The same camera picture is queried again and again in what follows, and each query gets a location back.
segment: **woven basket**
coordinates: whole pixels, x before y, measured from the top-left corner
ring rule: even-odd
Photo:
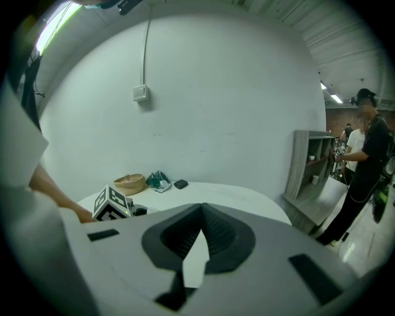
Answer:
[[[145,189],[146,180],[143,175],[125,175],[114,180],[115,187],[124,195],[134,195]]]

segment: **white t-shirt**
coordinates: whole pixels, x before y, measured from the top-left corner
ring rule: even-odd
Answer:
[[[359,128],[355,131],[352,131],[347,142],[347,146],[351,147],[350,153],[352,154],[353,152],[360,151],[364,146],[364,141],[365,141],[365,133],[362,134]],[[355,171],[357,167],[357,163],[358,163],[357,161],[348,161],[346,167],[352,171]]]

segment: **electrical box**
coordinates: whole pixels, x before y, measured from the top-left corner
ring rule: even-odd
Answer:
[[[149,89],[147,85],[137,86],[133,88],[133,100],[136,102],[145,101],[148,99]]]

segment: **light fixture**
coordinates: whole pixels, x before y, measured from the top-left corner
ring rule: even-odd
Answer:
[[[332,97],[333,99],[335,99],[337,103],[343,103],[343,101],[340,100],[339,97],[338,97],[337,95],[331,94],[331,97]]]
[[[36,43],[36,48],[40,55],[51,42],[62,25],[81,7],[81,5],[70,2],[45,26]]]

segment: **round white table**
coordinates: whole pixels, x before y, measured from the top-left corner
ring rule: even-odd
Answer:
[[[79,205],[93,212],[94,200],[99,193],[92,194],[81,200]],[[254,190],[232,185],[190,182],[181,190],[172,186],[163,193],[149,188],[130,196],[135,204],[154,207],[159,211],[190,203],[213,203],[232,207],[252,214],[260,215],[280,222],[291,224],[287,215],[271,199]],[[209,260],[207,241],[202,233],[197,236],[188,255],[183,261],[184,285],[198,288],[203,282],[204,268]]]

